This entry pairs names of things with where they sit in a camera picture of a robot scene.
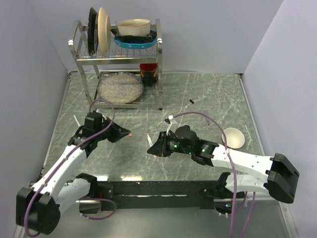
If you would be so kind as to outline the red white marker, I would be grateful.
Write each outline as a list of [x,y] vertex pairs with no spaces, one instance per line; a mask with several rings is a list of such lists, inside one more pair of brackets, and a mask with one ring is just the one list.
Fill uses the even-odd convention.
[[152,147],[153,143],[152,143],[152,140],[151,140],[151,137],[149,136],[149,134],[147,134],[147,140],[148,140],[150,147]]

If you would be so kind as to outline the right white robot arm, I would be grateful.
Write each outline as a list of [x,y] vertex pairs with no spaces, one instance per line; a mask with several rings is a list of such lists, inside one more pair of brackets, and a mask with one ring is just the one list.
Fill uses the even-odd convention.
[[221,197],[229,197],[234,192],[259,192],[288,204],[295,199],[300,173],[283,154],[270,157],[226,149],[200,139],[188,125],[175,132],[161,131],[147,153],[157,157],[188,154],[200,165],[231,169],[237,175],[223,173],[219,177],[216,190]]

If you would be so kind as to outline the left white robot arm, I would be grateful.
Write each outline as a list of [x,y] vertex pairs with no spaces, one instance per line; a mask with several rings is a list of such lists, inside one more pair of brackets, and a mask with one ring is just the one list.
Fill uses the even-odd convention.
[[39,234],[49,235],[57,227],[62,214],[77,200],[101,201],[95,176],[81,173],[70,184],[67,182],[100,141],[116,143],[130,133],[102,113],[87,113],[84,124],[70,138],[56,163],[30,188],[23,187],[17,193],[16,224],[24,227],[31,238]]

